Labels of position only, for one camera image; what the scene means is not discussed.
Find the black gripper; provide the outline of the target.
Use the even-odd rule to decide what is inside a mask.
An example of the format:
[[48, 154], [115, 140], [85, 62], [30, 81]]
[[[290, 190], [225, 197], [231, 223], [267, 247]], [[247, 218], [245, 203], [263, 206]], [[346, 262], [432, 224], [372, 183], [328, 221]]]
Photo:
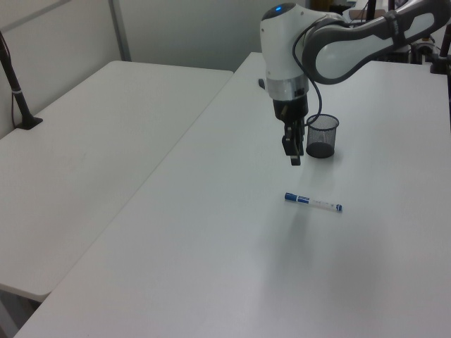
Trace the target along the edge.
[[284, 124], [282, 145], [285, 155], [290, 158], [291, 165], [301, 165], [304, 155], [304, 122], [309, 112], [307, 96], [292, 101], [273, 100], [275, 116]]

